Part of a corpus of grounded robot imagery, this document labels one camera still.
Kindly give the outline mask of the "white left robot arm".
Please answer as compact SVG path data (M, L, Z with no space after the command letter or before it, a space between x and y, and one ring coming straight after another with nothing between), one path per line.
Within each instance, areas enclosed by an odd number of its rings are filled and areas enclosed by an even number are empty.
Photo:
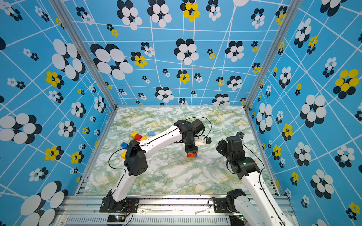
M185 152L198 153L198 147L211 144L212 140L204 135L203 122L196 119L193 122L178 120L173 126L151 138L143 141L131 140L126 149L123 173L114 188L102 198L100 212L118 213L137 211L138 198L127 198L129 190L136 177L148 169L148 158L155 152L173 143L185 145Z

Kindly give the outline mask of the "yellow lego brick near arm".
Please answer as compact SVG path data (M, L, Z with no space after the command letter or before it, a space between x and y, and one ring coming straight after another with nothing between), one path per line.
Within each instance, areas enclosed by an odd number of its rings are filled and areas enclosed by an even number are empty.
M126 156L126 152L127 151L123 151L122 154L121 154L121 157L125 159L125 156Z

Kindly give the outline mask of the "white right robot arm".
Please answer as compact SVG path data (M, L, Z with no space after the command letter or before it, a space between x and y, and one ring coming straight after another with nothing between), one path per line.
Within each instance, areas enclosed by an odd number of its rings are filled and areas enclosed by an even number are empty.
M293 222L276 202L262 177L262 170L255 160L247 157L242 141L244 134L227 137L218 142L216 150L226 158L227 166L238 176L250 192L254 206L242 189L229 191L225 197L226 209L231 213L240 213L244 222L250 226L292 226Z

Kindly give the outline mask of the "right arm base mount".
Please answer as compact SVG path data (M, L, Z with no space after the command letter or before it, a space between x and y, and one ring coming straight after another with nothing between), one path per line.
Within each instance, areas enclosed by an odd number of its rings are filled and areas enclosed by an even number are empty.
M215 213L237 213L227 198L213 198L213 207Z

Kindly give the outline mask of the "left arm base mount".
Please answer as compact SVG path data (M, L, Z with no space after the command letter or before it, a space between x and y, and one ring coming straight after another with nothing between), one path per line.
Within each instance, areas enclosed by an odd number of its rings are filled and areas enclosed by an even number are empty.
M124 200L115 202L113 197L103 197L100 206L101 213L136 213L139 206L139 198L126 197Z

